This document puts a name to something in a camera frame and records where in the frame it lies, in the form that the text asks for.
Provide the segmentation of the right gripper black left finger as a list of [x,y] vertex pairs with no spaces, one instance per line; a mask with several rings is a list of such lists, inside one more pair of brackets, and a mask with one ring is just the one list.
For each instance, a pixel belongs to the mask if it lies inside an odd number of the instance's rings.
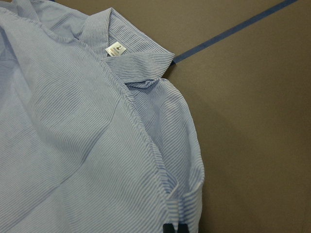
[[165,223],[163,225],[163,233],[174,233],[174,226],[171,223]]

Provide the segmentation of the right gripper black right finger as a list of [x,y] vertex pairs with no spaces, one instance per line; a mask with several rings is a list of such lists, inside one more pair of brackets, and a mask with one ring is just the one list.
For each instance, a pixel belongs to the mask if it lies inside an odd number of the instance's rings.
[[189,227],[186,223],[179,223],[177,233],[189,233]]

